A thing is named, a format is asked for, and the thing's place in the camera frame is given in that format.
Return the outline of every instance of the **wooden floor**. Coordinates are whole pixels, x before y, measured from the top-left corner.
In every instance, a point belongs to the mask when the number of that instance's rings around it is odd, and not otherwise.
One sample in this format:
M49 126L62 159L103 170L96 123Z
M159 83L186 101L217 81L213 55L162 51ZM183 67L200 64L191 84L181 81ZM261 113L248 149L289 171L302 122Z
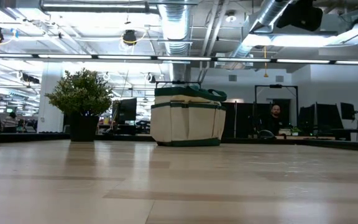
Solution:
M0 223L358 223L358 152L0 144Z

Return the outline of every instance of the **man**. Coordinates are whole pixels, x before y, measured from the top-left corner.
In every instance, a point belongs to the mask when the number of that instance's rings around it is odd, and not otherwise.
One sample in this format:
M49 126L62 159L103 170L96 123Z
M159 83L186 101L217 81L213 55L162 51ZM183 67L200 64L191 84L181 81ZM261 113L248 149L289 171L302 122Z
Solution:
M4 128L3 131L5 133L16 133L17 120L14 112L11 112L9 116L6 116L2 122L2 127Z
M265 129L271 131L274 135L278 135L278 131L282 128L283 123L280 119L281 109L278 105L273 105L271 115L266 120Z

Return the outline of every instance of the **white pillar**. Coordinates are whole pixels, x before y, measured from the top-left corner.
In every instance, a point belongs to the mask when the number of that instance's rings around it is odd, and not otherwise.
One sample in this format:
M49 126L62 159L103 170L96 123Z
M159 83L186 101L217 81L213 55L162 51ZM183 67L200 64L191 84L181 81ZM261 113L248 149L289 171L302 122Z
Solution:
M37 131L57 131L63 130L63 113L55 106L49 104L46 93L51 93L57 81L63 76L63 64L60 62L45 62L42 72L40 109L38 115Z

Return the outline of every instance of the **computer monitor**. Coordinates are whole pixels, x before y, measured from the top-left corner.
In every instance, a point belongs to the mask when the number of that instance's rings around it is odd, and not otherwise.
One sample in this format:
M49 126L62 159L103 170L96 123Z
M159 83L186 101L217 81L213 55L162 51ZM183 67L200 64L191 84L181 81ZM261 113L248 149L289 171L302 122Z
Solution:
M342 119L354 120L354 105L350 103L341 103Z
M297 126L305 133L312 133L314 129L314 109L315 106L301 107L298 115Z
M319 129L343 129L341 116L336 105L316 104Z
M123 121L135 121L136 120L136 104L137 98L121 100L119 105L119 118L118 120Z

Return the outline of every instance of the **green leafy plant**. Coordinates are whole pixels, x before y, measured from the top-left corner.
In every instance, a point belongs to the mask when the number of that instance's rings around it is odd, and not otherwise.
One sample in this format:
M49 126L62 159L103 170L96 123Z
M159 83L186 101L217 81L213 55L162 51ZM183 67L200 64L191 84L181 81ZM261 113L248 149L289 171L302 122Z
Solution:
M299 132L302 132L299 128L297 127L291 128L291 133L299 133Z
M97 116L112 105L112 88L96 71L85 68L75 74L65 71L52 93L45 96L49 103L66 114Z

